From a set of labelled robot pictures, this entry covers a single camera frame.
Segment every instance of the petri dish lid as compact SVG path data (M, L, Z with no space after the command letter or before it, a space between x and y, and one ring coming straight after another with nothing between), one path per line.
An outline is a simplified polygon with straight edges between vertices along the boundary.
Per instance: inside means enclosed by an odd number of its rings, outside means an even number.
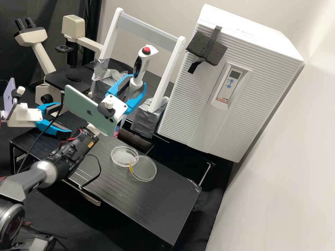
M146 155L136 156L129 170L136 179L144 182L153 180L157 173L156 164Z
M129 167L129 163L135 165L138 159L135 159L139 153L131 146L117 146L111 151L111 158L114 164L121 167Z

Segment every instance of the red wire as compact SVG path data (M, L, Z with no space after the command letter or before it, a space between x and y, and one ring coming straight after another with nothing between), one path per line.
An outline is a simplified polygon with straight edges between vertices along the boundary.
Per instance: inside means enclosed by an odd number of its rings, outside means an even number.
M68 141L73 141L73 140L75 140L75 139L76 139L76 138L83 132L83 130L80 129L80 128L79 128L78 130L79 130L80 133L79 133L76 137L68 138L67 140L62 141L62 142L59 144L58 149L62 146L63 143L68 142Z

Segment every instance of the black cable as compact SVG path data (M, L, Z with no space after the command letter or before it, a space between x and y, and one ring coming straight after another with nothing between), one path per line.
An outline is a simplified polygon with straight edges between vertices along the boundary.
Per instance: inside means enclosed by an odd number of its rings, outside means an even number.
M93 177L91 180L89 180L85 184L79 186L80 189L82 189L83 187L87 186L91 182L95 181L100 176L100 174L101 174L101 165L100 165L99 159L96 156L94 156L93 154L87 154L86 156L92 156L92 157L96 158L96 160L98 161L99 173L98 173L98 175L96 175L95 177Z
M67 247L63 244L63 243L61 243L61 241L60 240L58 240L57 238L55 238L56 239L56 241L66 250L66 251L69 251L68 249L67 249Z
M38 141L38 139L40 138L40 136L42 136L43 135L43 133L45 133L46 131L47 131L47 129L49 129L49 127L56 121L56 119L58 118L58 116L59 116L59 114L60 114L60 112L61 112L61 110L63 109L63 103L64 103L64 91L61 91L61 103L60 103L60 107L59 107L59 110L58 110L58 113L57 113L57 115L56 115L56 117L54 117L52 120L51 120L51 122L50 122L50 124L37 136L37 138L35 139L35 141L34 141L34 143L31 145L31 147L29 148L29 150L28 150L28 152L27 152L27 154L26 154L26 156L25 156L25 158L23 159L23 161L22 161L22 163L21 163L21 165L20 165L20 167L19 167L19 169L17 170L17 174L21 171L21 169L22 169L22 167L23 167L23 165L24 165L24 163L25 163L25 161L26 161L26 159L28 158L28 156L29 156L29 154L30 154L30 152L31 152L31 150L32 150L32 148L34 147L34 145L36 144L36 142Z

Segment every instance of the smartphone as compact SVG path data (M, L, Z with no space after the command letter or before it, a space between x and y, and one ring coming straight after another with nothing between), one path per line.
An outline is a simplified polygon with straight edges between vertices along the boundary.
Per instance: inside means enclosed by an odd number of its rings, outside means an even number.
M12 91L15 89L15 80L11 78L7 84L6 90L3 93L3 104L5 107L5 114L3 119L9 120L16 105L17 105L17 98L12 97Z

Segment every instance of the white handle frame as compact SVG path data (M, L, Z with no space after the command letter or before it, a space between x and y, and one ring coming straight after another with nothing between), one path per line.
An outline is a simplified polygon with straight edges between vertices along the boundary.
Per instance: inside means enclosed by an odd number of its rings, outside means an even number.
M159 82L158 88L155 92L154 98L148 109L149 112L154 112L163 103L163 95L169 84L174 66L178 61L179 55L181 54L181 51L185 45L186 38L183 36L177 38L169 33L166 33L165 31L162 31L141 20L127 15L124 13L122 8L117 8L99 56L100 60L109 59L111 57L115 40L120 28L125 29L137 35L138 37L144 38L153 44L172 52L165 71L162 75L161 81Z

